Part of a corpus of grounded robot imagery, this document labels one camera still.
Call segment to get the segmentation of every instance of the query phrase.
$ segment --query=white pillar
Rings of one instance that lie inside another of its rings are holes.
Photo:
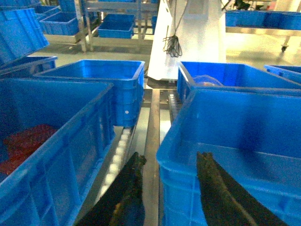
[[[184,11],[186,2],[177,0],[176,24]],[[171,15],[174,17],[174,5]],[[163,17],[158,16],[157,24],[166,23]],[[180,61],[225,62],[225,15],[221,12],[220,0],[188,0],[187,9],[179,25],[176,35],[182,47],[183,56],[172,58],[162,55],[155,34],[151,53],[148,76],[156,80],[173,80],[178,76],[178,63]],[[174,23],[171,24],[170,36],[174,34]]]

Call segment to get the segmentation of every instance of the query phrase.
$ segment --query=red object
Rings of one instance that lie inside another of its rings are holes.
[[[3,143],[8,148],[9,159],[0,163],[0,172],[11,174],[57,130],[42,124],[7,137]]]
[[[9,144],[17,144],[25,139],[28,139],[28,137],[37,134],[37,133],[42,133],[44,131],[47,131],[49,129],[53,129],[51,126],[47,125],[47,124],[41,124],[29,129],[26,129],[22,132],[16,133],[16,134],[12,134],[9,137],[5,138],[3,143],[5,145],[9,145]]]
[[[13,158],[0,163],[0,172],[6,175],[11,174],[17,169],[30,155],[20,155],[19,158]]]

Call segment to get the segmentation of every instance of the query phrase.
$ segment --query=cable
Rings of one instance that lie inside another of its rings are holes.
[[[166,37],[166,38],[163,39],[163,41],[165,42],[163,51],[166,52],[167,54],[169,54],[171,57],[180,57],[183,54],[181,45],[179,43],[179,38],[176,36],[176,32],[177,32],[177,30],[180,26],[180,23],[182,21],[184,13],[187,9],[188,2],[189,2],[189,0],[187,0],[185,9],[184,9],[184,11],[183,11],[183,13],[182,13],[182,15],[179,19],[178,25],[176,26],[175,13],[176,13],[176,10],[177,10],[177,0],[174,1],[174,35],[170,36],[170,37]]]
[[[222,2],[222,0],[220,0],[220,2],[221,2],[221,4],[222,4],[222,11],[225,10],[225,11],[227,12],[226,6],[225,6],[224,3]]]

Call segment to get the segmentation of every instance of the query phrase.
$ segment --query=caster wheel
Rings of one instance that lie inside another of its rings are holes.
[[[284,52],[286,51],[286,48],[287,48],[287,46],[283,46],[283,47],[281,48],[281,51],[284,53]]]

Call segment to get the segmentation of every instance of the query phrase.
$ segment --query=blue plastic crate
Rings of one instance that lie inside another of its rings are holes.
[[[59,2],[59,5],[61,6],[62,12],[75,12],[74,0],[58,0],[58,2]],[[85,11],[84,4],[85,4],[85,1],[81,0],[82,12]]]
[[[47,45],[33,9],[0,12],[0,66]]]
[[[51,16],[53,14],[56,14],[60,12],[59,6],[42,6],[38,5],[34,8],[34,11],[36,13],[44,14],[46,16]]]
[[[26,78],[55,68],[56,56],[28,56],[0,67],[0,78]]]
[[[226,27],[235,27],[238,21],[239,13],[237,11],[226,12]]]
[[[263,26],[268,28],[279,28],[280,21],[282,19],[282,12],[270,11],[266,12]]]
[[[98,36],[102,38],[131,39],[133,35],[133,23],[104,21],[98,28]]]
[[[134,35],[135,15],[108,14],[98,28],[102,38],[130,39]]]
[[[279,28],[287,30],[301,30],[301,13],[283,13],[279,23]]]
[[[289,225],[300,225],[298,92],[299,97],[290,97],[285,91],[282,95],[203,89],[191,92],[157,152],[166,226],[206,225],[197,151],[212,152],[259,202]]]
[[[30,7],[40,4],[40,0],[1,0],[0,6]]]
[[[239,13],[238,20],[237,20],[237,26],[256,26],[256,27],[262,27],[264,18],[265,18],[265,12],[263,11],[247,11],[247,10],[237,10]]]
[[[114,137],[112,84],[0,81],[2,140],[39,124],[59,129],[0,183],[0,225],[73,225]]]
[[[35,3],[32,5],[28,5],[28,6],[0,6],[0,11],[11,11],[11,10],[18,10],[18,9],[28,9],[28,8],[35,8],[38,5],[40,5],[40,3]]]
[[[301,84],[301,66],[265,65],[268,72]]]
[[[75,13],[59,12],[41,20],[46,34],[75,35],[79,32],[79,23]]]
[[[142,61],[79,60],[34,77],[112,82],[114,125],[131,127],[138,120],[144,94]]]
[[[155,33],[155,30],[156,30],[156,25],[157,25],[157,16],[153,16],[151,18],[151,27],[152,27],[152,34]]]
[[[204,86],[198,80],[201,75],[209,75],[223,86]],[[185,100],[192,89],[277,93],[282,89],[301,89],[301,84],[244,64],[180,62],[180,99]]]

